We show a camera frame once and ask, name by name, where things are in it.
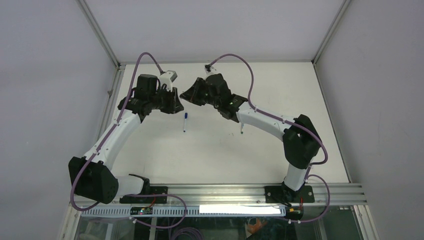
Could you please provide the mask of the white pen blue end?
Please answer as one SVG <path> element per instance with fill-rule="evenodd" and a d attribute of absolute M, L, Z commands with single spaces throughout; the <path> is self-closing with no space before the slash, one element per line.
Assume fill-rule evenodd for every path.
<path fill-rule="evenodd" d="M 183 121 L 183 132 L 185 133 L 187 131 L 187 117 L 184 117 L 184 121 Z"/>

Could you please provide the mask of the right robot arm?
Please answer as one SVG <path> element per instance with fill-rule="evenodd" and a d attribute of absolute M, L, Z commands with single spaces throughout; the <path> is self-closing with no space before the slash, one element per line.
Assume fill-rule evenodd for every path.
<path fill-rule="evenodd" d="M 225 119 L 256 127 L 279 139 L 289 165 L 277 199 L 294 203 L 302 196 L 312 160 L 321 147 L 321 139 L 309 117 L 301 114 L 284 119 L 261 113 L 246 97 L 232 93 L 220 73 L 197 78 L 179 97 L 197 106 L 211 105 Z"/>

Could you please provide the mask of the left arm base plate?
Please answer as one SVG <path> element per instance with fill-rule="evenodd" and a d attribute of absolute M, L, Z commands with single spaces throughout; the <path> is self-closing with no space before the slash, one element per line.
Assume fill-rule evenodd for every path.
<path fill-rule="evenodd" d="M 166 204 L 168 197 L 167 196 L 161 196 L 168 193 L 168 187 L 167 186 L 149 186 L 147 188 L 144 188 L 139 195 L 149 195 L 149 197 L 137 197 L 137 196 L 130 196 L 125 195 L 119 199 L 120 204 L 144 204 L 149 205 L 153 201 L 155 204 Z"/>

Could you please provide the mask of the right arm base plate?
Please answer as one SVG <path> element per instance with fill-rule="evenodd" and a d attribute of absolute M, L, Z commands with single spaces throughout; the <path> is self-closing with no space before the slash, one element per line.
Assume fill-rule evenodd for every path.
<path fill-rule="evenodd" d="M 313 188 L 308 185 L 302 186 L 297 191 L 293 191 L 282 185 L 267 185 L 264 187 L 264 196 L 267 204 L 300 204 L 301 202 L 315 202 Z"/>

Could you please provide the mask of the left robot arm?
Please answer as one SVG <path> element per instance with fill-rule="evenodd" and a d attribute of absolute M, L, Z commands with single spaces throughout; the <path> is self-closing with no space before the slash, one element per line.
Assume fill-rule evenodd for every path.
<path fill-rule="evenodd" d="M 116 116 L 100 139 L 82 157 L 73 157 L 69 161 L 73 196 L 102 204 L 127 195 L 138 203 L 149 200 L 151 190 L 147 187 L 147 178 L 130 173 L 114 176 L 112 169 L 128 138 L 152 111 L 177 114 L 184 110 L 178 89 L 173 86 L 177 77 L 172 70 L 160 76 L 138 76 L 136 86 L 119 102 Z"/>

